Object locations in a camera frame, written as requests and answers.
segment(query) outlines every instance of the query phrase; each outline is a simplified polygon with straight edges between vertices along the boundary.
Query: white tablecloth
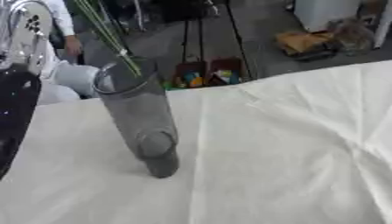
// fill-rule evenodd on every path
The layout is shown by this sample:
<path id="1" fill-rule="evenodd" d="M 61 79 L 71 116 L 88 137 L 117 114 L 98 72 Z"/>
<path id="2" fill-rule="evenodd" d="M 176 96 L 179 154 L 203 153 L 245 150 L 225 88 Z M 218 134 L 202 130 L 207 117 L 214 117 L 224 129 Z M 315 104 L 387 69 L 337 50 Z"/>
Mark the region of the white tablecloth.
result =
<path id="1" fill-rule="evenodd" d="M 148 176 L 100 101 L 38 107 L 1 224 L 392 223 L 392 62 L 170 92 L 181 168 Z"/>

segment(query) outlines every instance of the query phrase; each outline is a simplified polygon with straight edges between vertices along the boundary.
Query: person's leg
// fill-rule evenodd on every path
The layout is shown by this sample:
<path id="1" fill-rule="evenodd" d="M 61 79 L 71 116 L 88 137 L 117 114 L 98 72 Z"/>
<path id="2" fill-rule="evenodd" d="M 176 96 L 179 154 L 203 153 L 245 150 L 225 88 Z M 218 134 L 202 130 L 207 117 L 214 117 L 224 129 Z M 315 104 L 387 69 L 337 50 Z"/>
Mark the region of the person's leg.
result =
<path id="1" fill-rule="evenodd" d="M 96 97 L 93 81 L 98 71 L 99 69 L 93 66 L 77 66 L 62 62 L 56 67 L 53 80 L 56 84 L 69 87 L 80 95 Z"/>
<path id="2" fill-rule="evenodd" d="M 80 99 L 79 95 L 71 88 L 55 85 L 47 80 L 42 80 L 42 88 L 38 98 L 38 105 L 47 105 L 59 102 L 74 102 Z"/>

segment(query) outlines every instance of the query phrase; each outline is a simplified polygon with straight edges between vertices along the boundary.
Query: metal stand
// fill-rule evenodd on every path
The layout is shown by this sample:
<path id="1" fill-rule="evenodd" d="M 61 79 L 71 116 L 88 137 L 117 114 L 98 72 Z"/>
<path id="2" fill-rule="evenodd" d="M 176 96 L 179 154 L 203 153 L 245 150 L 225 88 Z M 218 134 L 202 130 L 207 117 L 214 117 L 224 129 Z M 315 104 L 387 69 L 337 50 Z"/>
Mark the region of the metal stand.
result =
<path id="1" fill-rule="evenodd" d="M 242 41 L 242 37 L 240 35 L 240 32 L 238 31 L 238 27 L 237 24 L 235 22 L 235 17 L 233 15 L 233 11 L 231 10 L 230 7 L 230 0 L 225 0 L 225 6 L 226 6 L 226 10 L 228 13 L 228 16 L 230 17 L 230 22 L 233 26 L 233 31 L 234 31 L 234 35 L 235 35 L 235 39 L 237 40 L 238 46 L 240 47 L 240 51 L 241 51 L 241 55 L 242 55 L 242 59 L 243 62 L 245 63 L 245 67 L 247 69 L 248 72 L 248 76 L 251 80 L 254 79 L 252 72 L 250 71 L 250 67 L 249 67 L 249 63 L 248 63 L 248 59 L 245 53 L 245 50 L 243 49 L 243 41 Z"/>

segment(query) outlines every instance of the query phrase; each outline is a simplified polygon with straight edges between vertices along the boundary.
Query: concrete floor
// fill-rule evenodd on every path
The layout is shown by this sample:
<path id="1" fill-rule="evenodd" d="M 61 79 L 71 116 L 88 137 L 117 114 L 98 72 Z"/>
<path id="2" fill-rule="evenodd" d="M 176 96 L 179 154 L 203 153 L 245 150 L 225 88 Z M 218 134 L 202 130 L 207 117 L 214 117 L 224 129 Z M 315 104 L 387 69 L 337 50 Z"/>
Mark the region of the concrete floor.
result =
<path id="1" fill-rule="evenodd" d="M 220 11 L 221 17 L 205 19 L 207 61 L 241 56 L 226 11 L 224 8 Z M 274 43 L 274 37 L 279 32 L 301 30 L 300 23 L 292 13 L 284 10 L 282 0 L 233 0 L 233 11 L 255 79 L 324 67 L 392 60 L 392 39 L 389 39 L 382 49 L 366 55 L 338 55 L 331 59 L 297 62 L 280 52 Z M 81 32 L 80 39 L 85 46 L 87 63 L 97 67 L 109 63 L 114 58 L 112 52 L 94 39 L 91 32 L 85 31 L 86 26 L 78 21 L 75 22 L 76 30 Z M 192 28 L 188 55 L 190 60 L 199 55 L 197 27 L 194 25 Z M 175 66 L 181 61 L 183 31 L 182 23 L 160 25 L 154 31 L 132 33 L 128 37 L 128 43 L 136 55 L 157 60 L 161 74 L 170 79 Z"/>

